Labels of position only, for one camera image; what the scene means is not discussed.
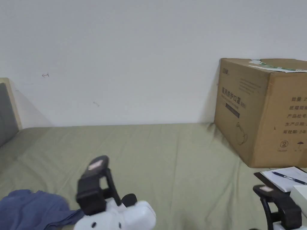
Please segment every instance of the umbrella symbol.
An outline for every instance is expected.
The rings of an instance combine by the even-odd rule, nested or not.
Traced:
[[[301,144],[304,144],[304,142],[298,142],[297,144],[299,144],[298,148],[300,148]]]

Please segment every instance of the blue pen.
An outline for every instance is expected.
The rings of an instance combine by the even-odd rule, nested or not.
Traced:
[[[300,183],[300,184],[303,184],[303,185],[307,185],[306,182],[300,181],[300,180],[295,179],[295,178],[293,178],[293,177],[288,177],[288,176],[286,176],[286,175],[284,175],[284,174],[281,174],[281,173],[278,173],[278,172],[272,172],[272,173],[275,174],[275,175],[277,175],[277,176],[286,178],[286,179],[288,179],[288,180],[291,180],[291,181],[294,181],[294,182],[297,182],[297,183]]]

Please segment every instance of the green bed sheet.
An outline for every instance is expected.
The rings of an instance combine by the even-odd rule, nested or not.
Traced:
[[[0,149],[0,198],[42,190],[78,209],[77,180],[100,155],[109,156],[121,197],[135,193],[152,205],[155,229],[266,229],[252,191],[261,169],[248,168],[214,124],[22,130]]]

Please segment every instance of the wall mark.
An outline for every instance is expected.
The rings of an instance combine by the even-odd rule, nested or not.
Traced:
[[[93,102],[93,104],[97,105],[97,107],[99,107],[100,105],[97,102]]]

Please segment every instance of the black clipboard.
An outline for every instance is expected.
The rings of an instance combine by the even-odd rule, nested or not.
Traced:
[[[280,190],[278,187],[276,187],[269,179],[267,179],[264,175],[262,175],[261,172],[256,172],[256,173],[254,173],[254,175],[255,175],[259,180],[261,180],[266,186],[268,186],[268,187],[270,187],[270,188],[272,188],[272,189],[277,189],[277,190],[281,191],[281,190]]]

